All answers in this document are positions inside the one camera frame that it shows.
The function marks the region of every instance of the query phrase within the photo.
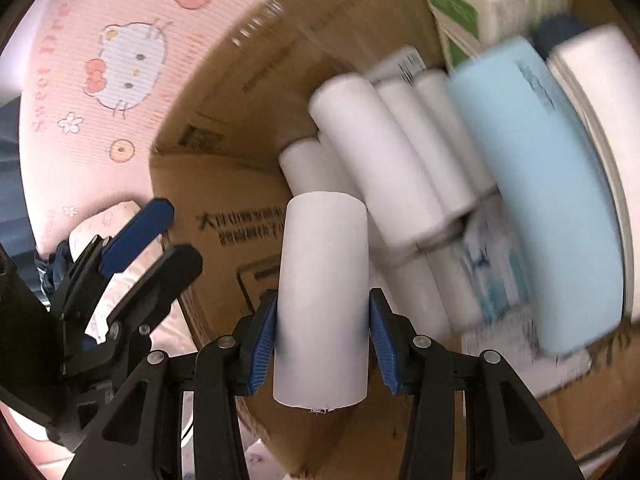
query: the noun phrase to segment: metal screw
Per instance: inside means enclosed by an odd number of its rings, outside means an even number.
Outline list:
[[[488,350],[484,353],[484,360],[492,365],[498,364],[500,362],[500,354],[494,350]]]
[[[164,359],[164,354],[162,352],[159,352],[159,351],[151,352],[151,354],[146,356],[146,361],[150,365],[160,364],[163,359]]]
[[[431,339],[425,335],[417,335],[414,337],[414,345],[418,348],[429,348],[431,346]]]
[[[114,324],[111,325],[109,329],[109,338],[116,339],[119,333],[120,333],[120,323],[116,321]]]
[[[218,346],[220,348],[233,348],[236,345],[236,340],[232,335],[223,335],[218,339]]]

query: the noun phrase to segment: pink hello kitty mat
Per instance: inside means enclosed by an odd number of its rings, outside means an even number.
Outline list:
[[[51,0],[31,52],[20,163],[38,251],[152,196],[156,131],[200,61],[268,0]]]

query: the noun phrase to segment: light blue tissue pack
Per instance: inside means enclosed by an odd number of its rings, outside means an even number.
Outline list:
[[[618,221],[588,133],[523,38],[460,65],[447,91],[521,240],[540,347],[567,354],[622,317]]]

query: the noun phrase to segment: hello kitty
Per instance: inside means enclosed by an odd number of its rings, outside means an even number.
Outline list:
[[[151,93],[164,63],[166,41],[153,23],[109,25],[100,38],[100,57],[85,65],[84,93],[125,116]]]

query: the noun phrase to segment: blue rubber fingertip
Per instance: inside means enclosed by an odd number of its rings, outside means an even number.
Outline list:
[[[254,395],[264,384],[269,369],[271,353],[276,341],[276,306],[274,301],[260,329],[258,340],[251,355],[251,373],[249,374],[249,391]]]
[[[111,241],[102,254],[100,273],[111,276],[124,272],[146,247],[174,221],[174,206],[165,198],[155,198]]]
[[[373,346],[376,349],[382,380],[391,390],[391,393],[397,395],[400,391],[398,354],[386,328],[380,306],[374,298],[369,300],[369,331],[371,332]]]

